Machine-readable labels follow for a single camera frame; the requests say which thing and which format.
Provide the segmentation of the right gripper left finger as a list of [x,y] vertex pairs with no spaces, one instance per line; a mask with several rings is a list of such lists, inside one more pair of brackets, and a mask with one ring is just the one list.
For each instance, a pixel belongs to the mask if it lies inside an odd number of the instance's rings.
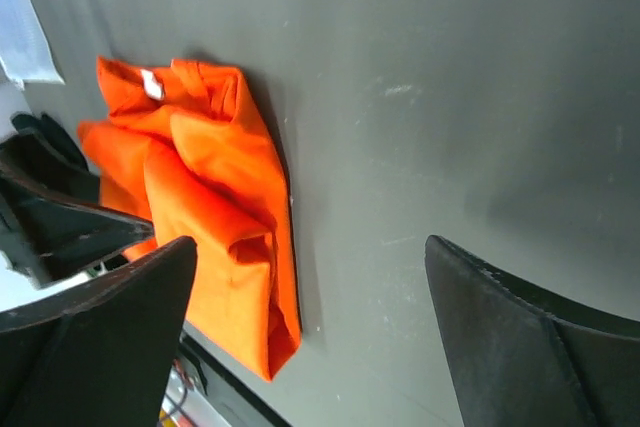
[[155,426],[194,283],[180,237],[1,314],[4,426]]

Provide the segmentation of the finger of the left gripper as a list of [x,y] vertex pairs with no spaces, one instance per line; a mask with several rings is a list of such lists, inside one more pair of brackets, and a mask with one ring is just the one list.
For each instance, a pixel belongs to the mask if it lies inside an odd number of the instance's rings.
[[153,236],[151,223],[46,188],[1,148],[1,251],[27,277],[72,277]]
[[9,162],[36,182],[87,202],[98,202],[100,179],[66,130],[51,116],[16,113],[9,138]]

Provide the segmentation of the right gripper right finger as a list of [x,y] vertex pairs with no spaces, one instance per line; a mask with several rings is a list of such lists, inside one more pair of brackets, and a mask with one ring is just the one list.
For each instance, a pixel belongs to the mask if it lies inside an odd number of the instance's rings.
[[466,426],[636,426],[639,324],[437,235],[425,269]]

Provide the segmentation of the orange t-shirt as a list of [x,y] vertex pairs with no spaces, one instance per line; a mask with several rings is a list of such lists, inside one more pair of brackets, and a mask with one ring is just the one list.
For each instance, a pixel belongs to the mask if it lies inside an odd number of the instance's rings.
[[302,339],[287,178],[243,72],[175,59],[141,67],[100,57],[108,109],[78,137],[105,207],[152,223],[138,259],[197,245],[187,321],[265,381]]

